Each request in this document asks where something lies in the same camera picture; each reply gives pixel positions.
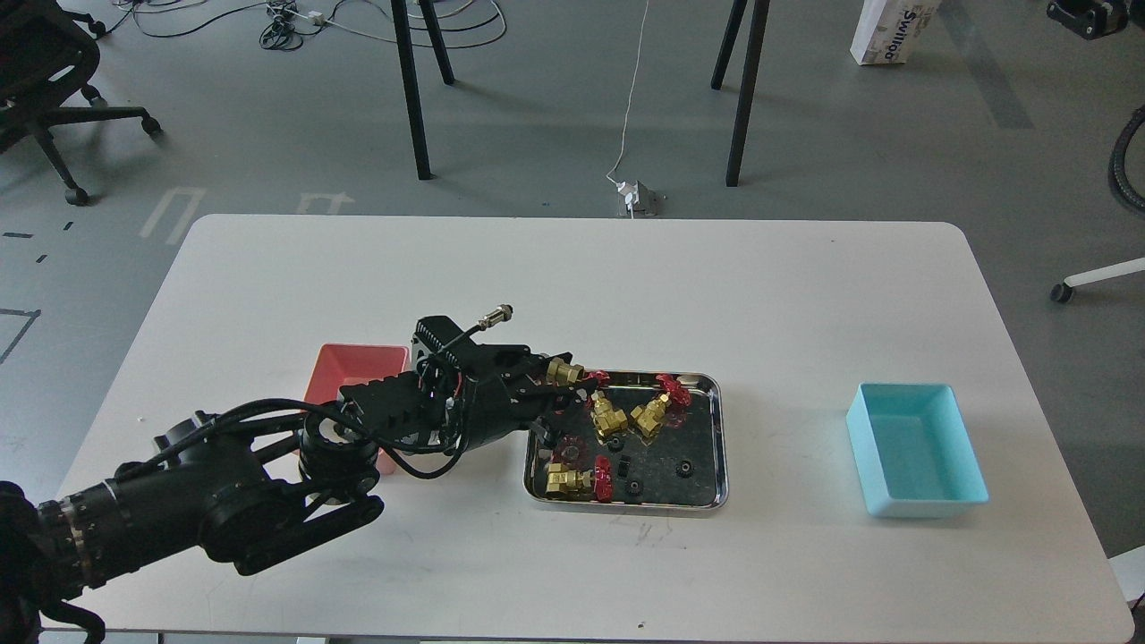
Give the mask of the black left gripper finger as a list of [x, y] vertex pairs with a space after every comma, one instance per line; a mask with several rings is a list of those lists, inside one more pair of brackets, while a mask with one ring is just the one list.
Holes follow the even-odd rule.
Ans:
[[581, 380], [571, 385], [523, 384], [523, 421], [539, 419], [551, 411], [564, 411], [576, 403], [585, 403], [597, 392], [598, 380]]

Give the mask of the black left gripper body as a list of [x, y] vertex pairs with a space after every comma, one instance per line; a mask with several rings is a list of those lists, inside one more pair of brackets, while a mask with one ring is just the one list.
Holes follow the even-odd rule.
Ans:
[[551, 359], [526, 345], [479, 345], [473, 336], [507, 321], [485, 315], [463, 331], [452, 319], [419, 319], [414, 327], [412, 370], [424, 395], [424, 411], [442, 443], [458, 440], [469, 449], [526, 429], [547, 411], [543, 392]]

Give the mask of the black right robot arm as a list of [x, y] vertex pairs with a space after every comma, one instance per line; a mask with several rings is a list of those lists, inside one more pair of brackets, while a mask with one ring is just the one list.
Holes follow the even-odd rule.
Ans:
[[1130, 23], [1144, 28], [1144, 1], [1048, 1], [1047, 16], [1085, 40], [1096, 40], [1124, 31]]

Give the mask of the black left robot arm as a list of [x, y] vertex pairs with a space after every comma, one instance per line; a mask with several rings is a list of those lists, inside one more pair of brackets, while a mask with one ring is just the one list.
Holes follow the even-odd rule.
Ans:
[[157, 437], [157, 453], [56, 501], [32, 504], [3, 481], [3, 643], [34, 643], [41, 621], [103, 620], [72, 600], [190, 547], [242, 575], [278, 565], [376, 521], [377, 458], [418, 479], [461, 454], [528, 429], [554, 445], [553, 419], [605, 379], [524, 345], [479, 345], [503, 306], [463, 330], [419, 319], [405, 371], [340, 387], [332, 401], [250, 401], [196, 413]]

